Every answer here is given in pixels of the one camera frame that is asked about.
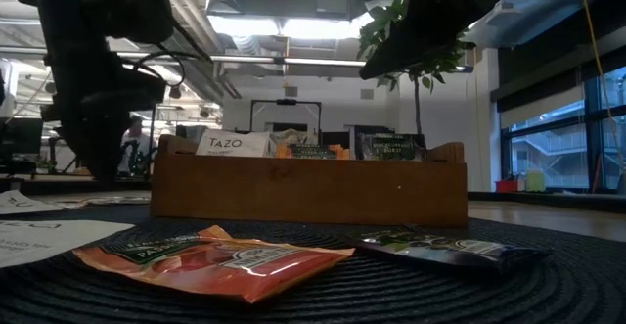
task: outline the wooden tray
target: wooden tray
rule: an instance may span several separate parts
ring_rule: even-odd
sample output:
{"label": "wooden tray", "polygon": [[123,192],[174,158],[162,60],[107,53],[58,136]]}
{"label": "wooden tray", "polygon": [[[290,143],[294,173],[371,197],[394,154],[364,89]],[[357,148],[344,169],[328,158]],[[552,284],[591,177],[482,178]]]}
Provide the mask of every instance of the wooden tray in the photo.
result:
{"label": "wooden tray", "polygon": [[161,136],[153,216],[465,227],[463,144],[434,162],[196,156],[197,145]]}

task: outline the chip bag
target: chip bag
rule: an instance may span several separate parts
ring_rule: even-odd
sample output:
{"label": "chip bag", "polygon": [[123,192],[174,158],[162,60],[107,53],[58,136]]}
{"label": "chip bag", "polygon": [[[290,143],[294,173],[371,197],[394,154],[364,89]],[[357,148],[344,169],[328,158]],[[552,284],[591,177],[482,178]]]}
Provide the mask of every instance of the chip bag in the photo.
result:
{"label": "chip bag", "polygon": [[254,303],[334,266],[353,251],[239,240],[212,226],[192,236],[73,252],[98,270]]}

